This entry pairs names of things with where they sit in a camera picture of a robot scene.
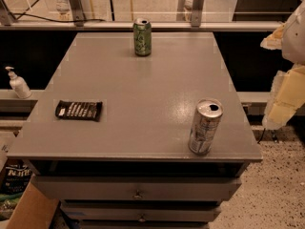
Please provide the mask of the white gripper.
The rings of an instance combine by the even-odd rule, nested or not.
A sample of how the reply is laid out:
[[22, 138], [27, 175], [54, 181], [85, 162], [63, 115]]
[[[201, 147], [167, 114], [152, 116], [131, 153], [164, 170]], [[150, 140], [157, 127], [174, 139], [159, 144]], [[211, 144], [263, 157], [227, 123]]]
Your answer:
[[260, 47], [282, 49], [285, 59], [301, 64], [293, 65], [286, 73], [278, 71], [274, 77], [262, 125], [267, 130], [278, 130], [305, 104], [305, 0], [285, 25], [261, 41]]

